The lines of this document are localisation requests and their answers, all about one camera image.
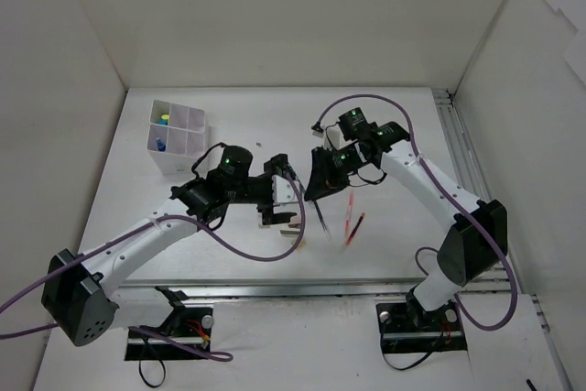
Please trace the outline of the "purple cap pen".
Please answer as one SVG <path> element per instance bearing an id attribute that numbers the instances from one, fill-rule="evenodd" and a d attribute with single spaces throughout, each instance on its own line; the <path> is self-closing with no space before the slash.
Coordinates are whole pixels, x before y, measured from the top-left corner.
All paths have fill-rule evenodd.
<path id="1" fill-rule="evenodd" d="M 323 216 L 322 209 L 320 208 L 317 201 L 312 201 L 311 203 L 312 203 L 312 206 L 315 210 L 315 213 L 317 214 L 322 231 L 324 232 L 324 234 L 328 238 L 328 240 L 330 240 L 331 239 L 331 231 L 329 229 L 329 226 L 325 222 L 325 218 Z"/>

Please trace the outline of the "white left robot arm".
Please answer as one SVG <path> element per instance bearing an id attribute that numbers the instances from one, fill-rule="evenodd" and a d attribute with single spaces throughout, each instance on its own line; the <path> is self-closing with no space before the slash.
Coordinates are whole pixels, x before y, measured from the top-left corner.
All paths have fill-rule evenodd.
<path id="1" fill-rule="evenodd" d="M 41 303 L 74 345 L 87 345 L 114 328 L 147 327 L 165 336 L 179 331 L 183 293 L 154 287 L 132 295 L 119 288 L 172 244 L 218 229 L 230 205 L 254 205 L 263 225 L 291 220 L 292 213 L 274 211 L 297 199 L 288 156 L 270 158 L 255 177 L 249 174 L 252 160 L 249 150 L 225 146 L 216 168 L 172 187 L 169 198 L 133 229 L 89 253 L 63 250 L 52 257 Z"/>

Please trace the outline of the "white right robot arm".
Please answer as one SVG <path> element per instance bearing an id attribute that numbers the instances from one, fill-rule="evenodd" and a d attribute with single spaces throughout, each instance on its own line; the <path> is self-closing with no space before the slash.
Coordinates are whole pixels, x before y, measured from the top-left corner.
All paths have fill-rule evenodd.
<path id="1" fill-rule="evenodd" d="M 506 260 L 507 212 L 497 200 L 483 201 L 461 188 L 418 149 L 410 126 L 368 122 L 359 108 L 338 120 L 346 146 L 314 147 L 304 196 L 316 201 L 345 190 L 350 177 L 374 166 L 397 180 L 430 212 L 445 233 L 436 266 L 407 294 L 407 322 L 425 329 L 439 310 L 472 280 Z"/>

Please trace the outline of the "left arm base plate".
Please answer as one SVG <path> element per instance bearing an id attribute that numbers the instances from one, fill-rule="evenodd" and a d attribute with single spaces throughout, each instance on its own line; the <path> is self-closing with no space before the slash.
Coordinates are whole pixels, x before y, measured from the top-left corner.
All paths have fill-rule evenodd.
<path id="1" fill-rule="evenodd" d="M 169 338 L 179 347 L 139 331 L 129 330 L 124 360 L 126 362 L 203 360 L 203 357 L 196 353 L 185 351 L 184 347 L 210 353 L 213 325 L 211 305 L 184 307 L 179 311 L 173 311 L 161 326 L 147 329 Z"/>

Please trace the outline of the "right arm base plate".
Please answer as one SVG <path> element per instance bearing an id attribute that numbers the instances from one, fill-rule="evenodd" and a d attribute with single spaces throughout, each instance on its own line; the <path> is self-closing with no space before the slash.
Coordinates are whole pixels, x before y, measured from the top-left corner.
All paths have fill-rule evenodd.
<path id="1" fill-rule="evenodd" d="M 375 305 L 383 354 L 444 353 L 466 351 L 468 345 L 454 301 L 423 324 L 407 313 L 405 302 Z"/>

